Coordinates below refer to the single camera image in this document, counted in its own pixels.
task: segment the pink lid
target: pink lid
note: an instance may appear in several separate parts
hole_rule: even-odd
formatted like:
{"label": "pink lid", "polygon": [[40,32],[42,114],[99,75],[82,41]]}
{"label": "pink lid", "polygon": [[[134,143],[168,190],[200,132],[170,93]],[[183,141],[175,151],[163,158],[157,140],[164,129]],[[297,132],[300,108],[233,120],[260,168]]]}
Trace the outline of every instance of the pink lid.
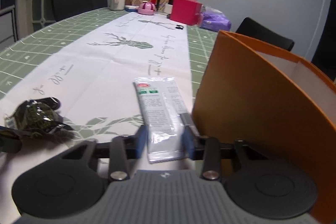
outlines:
{"label": "pink lid", "polygon": [[143,9],[143,10],[155,10],[155,5],[151,2],[144,2],[141,3],[139,6],[139,9]]}

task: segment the plastic packaging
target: plastic packaging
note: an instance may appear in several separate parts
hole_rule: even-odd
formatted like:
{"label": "plastic packaging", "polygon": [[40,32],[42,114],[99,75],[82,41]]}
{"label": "plastic packaging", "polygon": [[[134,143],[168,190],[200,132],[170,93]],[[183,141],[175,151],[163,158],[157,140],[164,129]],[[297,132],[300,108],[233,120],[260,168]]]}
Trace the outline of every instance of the plastic packaging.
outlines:
{"label": "plastic packaging", "polygon": [[190,123],[173,77],[135,78],[142,115],[148,126],[147,151],[150,163],[185,157],[182,147],[184,123]]}
{"label": "plastic packaging", "polygon": [[211,7],[205,7],[205,11],[201,12],[198,26],[203,29],[218,32],[219,30],[229,31],[231,22],[219,10]]}
{"label": "plastic packaging", "polygon": [[6,127],[26,132],[29,137],[54,134],[62,128],[72,131],[72,127],[63,123],[63,118],[55,112],[59,107],[59,101],[53,97],[24,101],[12,116],[5,119]]}

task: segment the chair backrest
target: chair backrest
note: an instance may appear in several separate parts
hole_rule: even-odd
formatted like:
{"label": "chair backrest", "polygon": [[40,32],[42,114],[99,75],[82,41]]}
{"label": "chair backrest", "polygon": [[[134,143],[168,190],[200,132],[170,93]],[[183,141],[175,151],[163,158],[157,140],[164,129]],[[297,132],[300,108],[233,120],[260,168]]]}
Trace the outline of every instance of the chair backrest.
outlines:
{"label": "chair backrest", "polygon": [[51,0],[56,21],[87,11],[107,7],[107,0]]}
{"label": "chair backrest", "polygon": [[285,50],[291,51],[294,46],[294,41],[282,37],[281,35],[272,32],[266,27],[260,25],[258,22],[253,19],[246,17],[243,22],[240,24],[236,33],[240,33],[243,35],[247,35],[248,37],[252,37],[255,39],[259,39],[261,41],[267,42],[274,46],[283,48]]}

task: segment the pink box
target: pink box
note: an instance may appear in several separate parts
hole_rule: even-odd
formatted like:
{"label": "pink box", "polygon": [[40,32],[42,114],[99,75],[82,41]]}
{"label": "pink box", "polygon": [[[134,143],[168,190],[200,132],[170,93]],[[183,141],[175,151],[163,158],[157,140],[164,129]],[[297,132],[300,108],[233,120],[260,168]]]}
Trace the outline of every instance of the pink box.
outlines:
{"label": "pink box", "polygon": [[174,0],[170,19],[187,25],[198,23],[202,3],[197,0]]}

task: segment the orange folder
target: orange folder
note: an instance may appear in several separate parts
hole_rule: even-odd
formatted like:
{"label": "orange folder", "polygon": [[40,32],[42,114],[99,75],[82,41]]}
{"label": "orange folder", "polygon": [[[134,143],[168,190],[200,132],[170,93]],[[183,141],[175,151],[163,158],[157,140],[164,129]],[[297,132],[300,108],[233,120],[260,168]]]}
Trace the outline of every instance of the orange folder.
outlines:
{"label": "orange folder", "polygon": [[193,120],[202,135],[242,138],[307,172],[319,190],[312,216],[336,220],[336,86],[304,58],[220,31]]}

